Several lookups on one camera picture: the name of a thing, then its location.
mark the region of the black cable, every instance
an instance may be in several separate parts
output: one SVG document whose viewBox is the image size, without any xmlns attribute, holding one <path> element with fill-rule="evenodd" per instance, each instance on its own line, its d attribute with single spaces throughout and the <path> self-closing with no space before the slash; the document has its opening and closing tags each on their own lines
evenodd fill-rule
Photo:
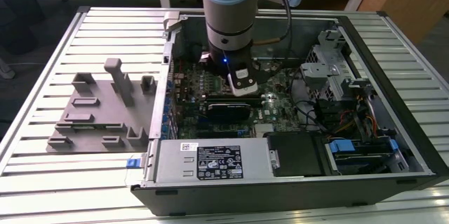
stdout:
<svg viewBox="0 0 449 224">
<path fill-rule="evenodd" d="M 284 35 L 280 37 L 280 40 L 284 40 L 287 36 L 289 35 L 288 38 L 288 44 L 287 44 L 287 51 L 285 51 L 285 56 L 284 60 L 288 59 L 288 55 L 292 52 L 292 45 L 293 45 L 293 23 L 292 23 L 292 9 L 289 8 L 289 2 L 288 0 L 281 0 L 284 7 L 285 7 L 285 12 L 287 12 L 287 30 Z M 280 70 L 284 68 L 284 63 L 277 67 L 277 69 L 272 72 L 272 76 L 275 76 Z"/>
<path fill-rule="evenodd" d="M 327 127 L 317 121 L 317 119 L 315 119 L 307 112 L 303 111 L 301 108 L 299 108 L 297 103 L 299 103 L 299 102 L 307 102 L 307 100 L 300 100 L 299 102 L 295 102 L 295 100 L 293 100 L 292 87 L 293 87 L 293 81 L 295 81 L 296 74 L 297 74 L 297 73 L 301 73 L 300 70 L 301 70 L 301 68 L 297 68 L 297 70 L 296 70 L 295 73 L 293 73 L 292 81 L 289 82 L 289 99 L 291 99 L 291 101 L 292 101 L 293 106 L 296 107 L 296 109 L 300 111 L 301 114 L 304 114 L 304 116 L 305 116 L 308 119 L 311 119 L 311 121 L 313 121 L 315 125 L 320 128 L 320 130 L 321 130 L 323 132 L 325 132 L 327 134 L 332 134 L 332 135 L 333 135 L 333 133 L 332 133 L 332 132 L 329 131 L 329 129 L 327 129 Z"/>
<path fill-rule="evenodd" d="M 285 37 L 288 36 L 288 33 L 292 32 L 292 10 L 289 8 L 289 2 L 288 0 L 281 0 L 283 1 L 283 4 L 284 4 L 284 7 L 285 7 L 285 12 L 287 12 L 287 30 L 285 30 L 285 33 L 284 35 L 280 37 L 280 39 L 285 39 Z"/>
</svg>

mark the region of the orange wire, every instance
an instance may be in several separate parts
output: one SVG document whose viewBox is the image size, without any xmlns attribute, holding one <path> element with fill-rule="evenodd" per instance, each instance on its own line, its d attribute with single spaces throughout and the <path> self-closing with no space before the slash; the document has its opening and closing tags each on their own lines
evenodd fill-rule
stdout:
<svg viewBox="0 0 449 224">
<path fill-rule="evenodd" d="M 373 134 L 375 134 L 375 136 L 377 137 L 377 132 L 376 132 L 377 123 L 376 123 L 376 120 L 375 120 L 373 117 L 369 116 L 369 115 L 367 115 L 367 118 L 372 121 L 372 124 L 373 124 Z"/>
</svg>

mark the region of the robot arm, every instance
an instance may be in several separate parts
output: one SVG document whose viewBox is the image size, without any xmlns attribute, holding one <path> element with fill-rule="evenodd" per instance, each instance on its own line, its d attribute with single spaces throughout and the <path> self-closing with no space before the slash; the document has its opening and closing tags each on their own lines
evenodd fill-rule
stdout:
<svg viewBox="0 0 449 224">
<path fill-rule="evenodd" d="M 257 91 L 257 83 L 264 83 L 269 78 L 267 72 L 252 67 L 252 28 L 257 0 L 203 1 L 211 58 L 220 75 L 229 81 L 233 94 L 251 94 Z M 265 44 L 279 40 L 271 39 Z"/>
</svg>

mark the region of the floor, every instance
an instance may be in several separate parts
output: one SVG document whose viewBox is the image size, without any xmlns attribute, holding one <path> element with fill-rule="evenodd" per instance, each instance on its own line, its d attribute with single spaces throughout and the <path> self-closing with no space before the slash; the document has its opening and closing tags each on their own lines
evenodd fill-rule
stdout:
<svg viewBox="0 0 449 224">
<path fill-rule="evenodd" d="M 59 40 L 74 18 L 79 6 L 108 6 L 108 7 L 160 7 L 159 0 L 38 0 L 43 12 L 47 16 L 46 21 L 34 25 L 31 30 L 39 40 L 38 48 L 20 56 L 12 56 L 0 47 L 0 57 L 16 71 L 12 80 L 0 78 L 0 139 L 8 129 L 7 120 L 14 120 L 22 104 L 28 96 L 34 84 L 44 69 Z M 197 0 L 171 0 L 172 7 L 201 7 Z M 261 8 L 275 8 L 273 4 L 263 2 Z M 425 40 L 419 44 L 419 49 L 435 65 L 440 74 L 449 81 L 449 18 L 443 18 L 437 26 L 429 33 Z"/>
</svg>

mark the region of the metal bracket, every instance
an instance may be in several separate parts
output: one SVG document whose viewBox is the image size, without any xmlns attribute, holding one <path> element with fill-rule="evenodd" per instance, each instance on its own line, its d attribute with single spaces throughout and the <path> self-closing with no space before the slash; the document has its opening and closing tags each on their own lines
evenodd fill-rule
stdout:
<svg viewBox="0 0 449 224">
<path fill-rule="evenodd" d="M 180 22 L 180 12 L 179 11 L 167 11 L 164 15 L 164 31 L 172 32 L 181 26 Z"/>
</svg>

